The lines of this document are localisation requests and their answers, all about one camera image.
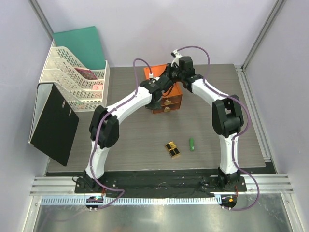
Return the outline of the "clear drawer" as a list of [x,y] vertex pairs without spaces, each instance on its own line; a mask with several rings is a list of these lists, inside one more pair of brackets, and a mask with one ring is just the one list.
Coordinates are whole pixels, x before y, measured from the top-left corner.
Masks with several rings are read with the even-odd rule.
[[162,105],[158,109],[152,110],[153,114],[167,113],[175,110],[179,110],[181,107],[181,102],[173,103],[170,105]]
[[165,105],[179,103],[181,101],[182,101],[182,95],[175,95],[175,96],[162,97],[160,103],[161,103],[162,106],[165,106]]

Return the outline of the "gold black lipstick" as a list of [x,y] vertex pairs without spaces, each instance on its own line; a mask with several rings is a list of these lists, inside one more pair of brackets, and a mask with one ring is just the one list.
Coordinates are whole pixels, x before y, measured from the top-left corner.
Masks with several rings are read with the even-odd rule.
[[165,145],[165,147],[167,148],[168,151],[173,150],[176,148],[176,145],[174,144],[174,142],[169,142]]
[[178,148],[173,148],[169,150],[169,154],[172,158],[175,158],[180,155],[180,151],[178,150]]

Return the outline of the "green lipstick tube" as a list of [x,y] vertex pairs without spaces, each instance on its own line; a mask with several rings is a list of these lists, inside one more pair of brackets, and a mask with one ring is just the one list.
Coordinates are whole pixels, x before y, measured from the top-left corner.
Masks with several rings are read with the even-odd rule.
[[195,150],[194,138],[189,138],[189,149],[190,149],[190,151],[194,151]]

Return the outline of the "orange drawer cabinet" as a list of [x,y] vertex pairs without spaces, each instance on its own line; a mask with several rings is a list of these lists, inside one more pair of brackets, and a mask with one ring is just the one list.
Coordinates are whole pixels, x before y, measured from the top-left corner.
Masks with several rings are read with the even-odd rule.
[[[144,68],[144,74],[146,80],[152,80],[155,81],[162,75],[167,75],[167,66],[168,64],[162,64],[162,65],[156,65],[152,67],[146,67]],[[140,86],[144,87],[145,81],[143,81]],[[173,82],[173,86],[163,94],[163,97],[165,96],[175,96],[175,95],[183,95],[180,85],[176,82]]]

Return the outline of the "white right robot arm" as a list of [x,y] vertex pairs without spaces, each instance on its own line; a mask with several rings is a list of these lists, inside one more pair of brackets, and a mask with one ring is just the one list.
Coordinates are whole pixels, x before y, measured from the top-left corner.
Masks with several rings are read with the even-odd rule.
[[173,55],[168,77],[181,82],[183,87],[199,96],[212,107],[212,127],[219,136],[221,161],[218,168],[218,186],[231,190],[240,180],[238,166],[238,136],[244,124],[238,96],[228,96],[213,87],[202,75],[196,74],[189,56]]

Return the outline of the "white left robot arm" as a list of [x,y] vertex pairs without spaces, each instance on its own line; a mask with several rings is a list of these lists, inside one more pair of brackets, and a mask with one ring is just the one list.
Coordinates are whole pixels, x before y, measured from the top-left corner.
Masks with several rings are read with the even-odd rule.
[[173,86],[166,75],[152,80],[144,80],[125,98],[108,107],[98,106],[89,127],[91,154],[85,169],[86,187],[93,193],[102,189],[104,166],[109,150],[120,136],[120,124],[135,111],[161,100],[163,93]]

